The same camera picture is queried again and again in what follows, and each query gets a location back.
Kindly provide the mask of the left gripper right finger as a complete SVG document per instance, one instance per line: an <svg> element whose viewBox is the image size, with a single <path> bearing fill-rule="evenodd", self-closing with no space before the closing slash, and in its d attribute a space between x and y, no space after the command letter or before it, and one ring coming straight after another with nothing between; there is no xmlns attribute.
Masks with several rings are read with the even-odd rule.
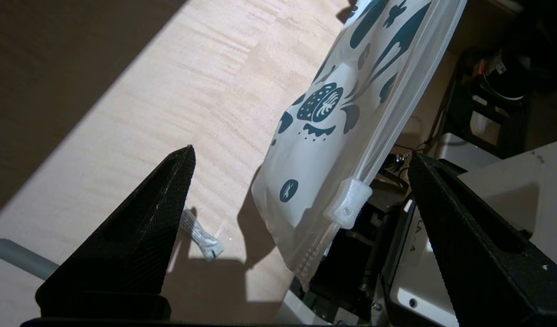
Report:
<svg viewBox="0 0 557 327"><path fill-rule="evenodd" d="M557 265L441 162L408 178L461 327L557 327Z"/></svg>

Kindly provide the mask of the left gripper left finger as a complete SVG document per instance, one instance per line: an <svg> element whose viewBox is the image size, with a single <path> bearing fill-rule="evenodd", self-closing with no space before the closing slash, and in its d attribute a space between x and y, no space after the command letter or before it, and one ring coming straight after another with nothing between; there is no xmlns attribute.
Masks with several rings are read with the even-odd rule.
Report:
<svg viewBox="0 0 557 327"><path fill-rule="evenodd" d="M41 318L169 318L161 295L195 168L170 153L38 288Z"/></svg>

